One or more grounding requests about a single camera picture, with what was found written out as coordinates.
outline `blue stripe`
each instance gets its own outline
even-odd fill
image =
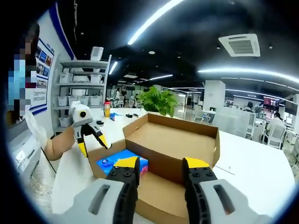
[[[46,111],[46,110],[47,110],[47,107],[44,107],[44,108],[42,108],[42,109],[33,111],[32,114],[33,114],[33,115],[36,115],[36,114],[41,113],[41,112]]]
[[[38,78],[42,78],[42,79],[45,79],[45,80],[48,80],[47,78],[45,78],[45,77],[41,77],[41,76],[36,76],[36,77],[38,77]]]
[[[50,48],[48,48],[48,46],[41,40],[41,38],[38,39],[44,46],[45,48],[54,56],[52,50]]]
[[[46,105],[47,105],[47,104],[37,105],[37,106],[31,107],[29,110],[31,111],[31,110],[34,110],[34,109],[36,109],[36,108],[38,108],[38,107],[42,107],[42,106],[46,106]]]
[[[50,13],[50,17],[51,17],[53,26],[56,30],[56,33],[57,33],[62,45],[64,46],[66,52],[69,54],[71,60],[74,60],[74,54],[66,40],[66,37],[62,30],[62,27],[60,26],[59,15],[57,13],[57,4],[56,3],[49,9],[49,13]]]

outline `poster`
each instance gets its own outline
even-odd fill
[[[39,39],[37,46],[36,88],[32,93],[33,99],[30,108],[34,115],[47,110],[48,80],[54,58],[54,50],[49,44],[45,44]]]

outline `ceiling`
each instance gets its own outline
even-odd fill
[[[286,1],[273,3],[270,0],[184,0],[151,24],[132,45],[127,45],[139,27],[169,1],[109,0],[103,4],[102,1],[76,0],[75,31],[74,2],[59,0],[58,12],[77,59],[90,59],[92,47],[102,46],[102,58],[108,59],[112,54],[113,62],[118,62],[108,78],[111,84],[119,80],[133,83],[131,78],[123,77],[131,73],[138,76],[135,80],[172,74],[172,77],[142,84],[202,87],[205,80],[218,79],[227,89],[280,97],[298,93],[286,86],[299,89],[299,83],[277,76],[253,72],[197,72],[233,67],[299,78],[297,7],[291,7]],[[246,33],[257,35],[260,57],[231,57],[218,41],[221,36]]]

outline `ceiling air conditioner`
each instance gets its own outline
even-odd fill
[[[232,57],[259,57],[261,55],[256,34],[223,36],[218,40]]]

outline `floor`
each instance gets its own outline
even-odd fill
[[[174,116],[180,119],[194,121],[195,114],[194,114],[194,110],[192,109],[187,109],[184,108],[183,106],[178,106],[175,108]],[[297,159],[292,152],[293,147],[294,145],[291,145],[288,141],[285,140],[283,151],[289,161],[290,167],[292,168],[294,179],[296,183],[299,183],[299,162],[295,164]]]

